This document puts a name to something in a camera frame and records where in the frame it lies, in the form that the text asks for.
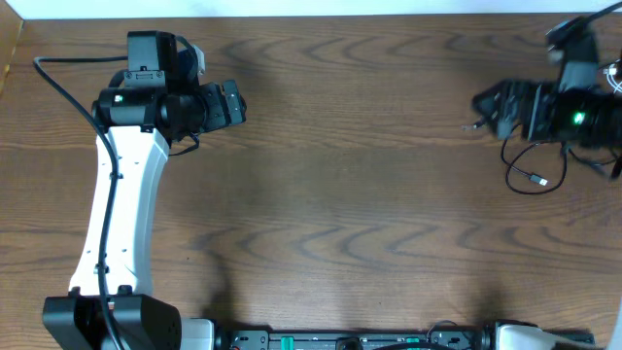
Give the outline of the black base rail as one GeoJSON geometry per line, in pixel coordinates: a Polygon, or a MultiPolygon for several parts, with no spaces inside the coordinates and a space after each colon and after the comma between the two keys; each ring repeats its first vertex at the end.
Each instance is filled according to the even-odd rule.
{"type": "Polygon", "coordinates": [[[587,331],[545,331],[535,324],[496,320],[480,327],[443,320],[414,331],[274,331],[217,329],[215,350],[376,350],[376,349],[597,349],[587,331]]]}

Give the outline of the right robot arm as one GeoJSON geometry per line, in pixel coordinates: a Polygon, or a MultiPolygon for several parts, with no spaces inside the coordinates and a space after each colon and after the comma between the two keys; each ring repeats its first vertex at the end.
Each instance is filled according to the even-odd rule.
{"type": "MultiPolygon", "coordinates": [[[[570,147],[621,149],[621,96],[597,85],[600,68],[596,39],[584,24],[570,24],[547,34],[552,52],[561,58],[556,81],[507,79],[476,94],[473,110],[481,116],[474,125],[488,125],[504,142],[522,126],[521,137],[535,146],[561,145],[562,174],[568,169],[570,147]]],[[[482,338],[482,349],[618,349],[612,340],[605,348],[546,332],[538,326],[496,322],[482,338]]]]}

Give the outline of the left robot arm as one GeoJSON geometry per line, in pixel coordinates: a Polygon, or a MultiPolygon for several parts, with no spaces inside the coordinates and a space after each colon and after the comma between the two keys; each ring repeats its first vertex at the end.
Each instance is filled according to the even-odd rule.
{"type": "Polygon", "coordinates": [[[208,319],[185,318],[153,295],[156,196],[172,145],[246,120],[237,84],[201,84],[203,52],[164,31],[131,31],[126,68],[83,116],[93,127],[97,177],[86,242],[64,297],[43,323],[64,349],[225,349],[208,319]]]}

